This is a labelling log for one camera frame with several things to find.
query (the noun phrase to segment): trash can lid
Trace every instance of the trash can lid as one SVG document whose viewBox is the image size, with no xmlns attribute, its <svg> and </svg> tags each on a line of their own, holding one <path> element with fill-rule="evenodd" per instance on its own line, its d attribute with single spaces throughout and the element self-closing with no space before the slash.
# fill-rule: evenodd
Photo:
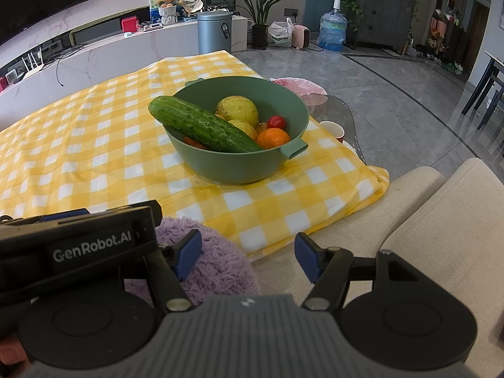
<svg viewBox="0 0 504 378">
<path fill-rule="evenodd" d="M 230 20 L 233 13 L 230 11 L 204 11 L 198 14 L 198 21 Z"/>
</svg>

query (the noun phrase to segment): potted plant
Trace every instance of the potted plant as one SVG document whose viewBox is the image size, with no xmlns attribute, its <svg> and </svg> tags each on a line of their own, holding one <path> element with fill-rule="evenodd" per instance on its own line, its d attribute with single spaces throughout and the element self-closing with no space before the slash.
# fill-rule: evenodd
<svg viewBox="0 0 504 378">
<path fill-rule="evenodd" d="M 280 1 L 282 0 L 255 0 L 254 7 L 253 0 L 244 0 L 247 5 L 246 7 L 237 5 L 237 7 L 247 11 L 255 22 L 252 27 L 252 46 L 254 48 L 265 48 L 268 45 L 266 42 L 268 35 L 268 15 L 270 14 L 271 7 Z"/>
</svg>

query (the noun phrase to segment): sofa armrest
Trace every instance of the sofa armrest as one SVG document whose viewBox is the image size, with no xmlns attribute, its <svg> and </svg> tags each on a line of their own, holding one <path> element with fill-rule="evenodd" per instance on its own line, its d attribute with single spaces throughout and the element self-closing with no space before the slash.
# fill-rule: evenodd
<svg viewBox="0 0 504 378">
<path fill-rule="evenodd" d="M 504 185 L 469 159 L 383 244 L 463 302 L 478 324 L 467 365 L 504 370 Z"/>
<path fill-rule="evenodd" d="M 393 181 L 380 200 L 314 232 L 311 238 L 321 247 L 336 245 L 351 250 L 354 255 L 375 256 L 383 241 L 443 182 L 442 175 L 432 168 L 414 169 Z M 292 294 L 294 301 L 301 304 L 312 289 L 296 261 L 293 244 L 254 261 L 252 267 L 263 294 Z"/>
</svg>

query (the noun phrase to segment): purple plush fabric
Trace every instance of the purple plush fabric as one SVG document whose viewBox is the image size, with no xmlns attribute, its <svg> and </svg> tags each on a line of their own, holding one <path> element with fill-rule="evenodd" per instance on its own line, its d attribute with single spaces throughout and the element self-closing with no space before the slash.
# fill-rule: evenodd
<svg viewBox="0 0 504 378">
<path fill-rule="evenodd" d="M 159 244 L 176 244 L 191 229 L 202 236 L 202 254 L 192 268 L 182 288 L 193 304 L 200 304 L 209 294 L 258 295 L 257 278 L 245 254 L 216 230 L 183 217 L 163 218 L 156 228 Z M 145 282 L 125 281 L 125 289 L 150 302 Z"/>
</svg>

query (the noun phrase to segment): tablecloth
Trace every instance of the tablecloth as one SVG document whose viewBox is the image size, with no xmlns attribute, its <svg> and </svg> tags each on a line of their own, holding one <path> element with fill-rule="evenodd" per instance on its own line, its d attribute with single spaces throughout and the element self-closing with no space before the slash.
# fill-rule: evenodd
<svg viewBox="0 0 504 378">
<path fill-rule="evenodd" d="M 365 166 L 313 119 L 308 150 L 265 180 L 220 185 L 196 175 L 147 105 L 185 83 L 259 77 L 225 51 L 166 58 L 58 100 L 0 132 L 0 213 L 13 217 L 157 199 L 163 215 L 217 229 L 257 259 L 378 200 L 385 169 Z"/>
</svg>

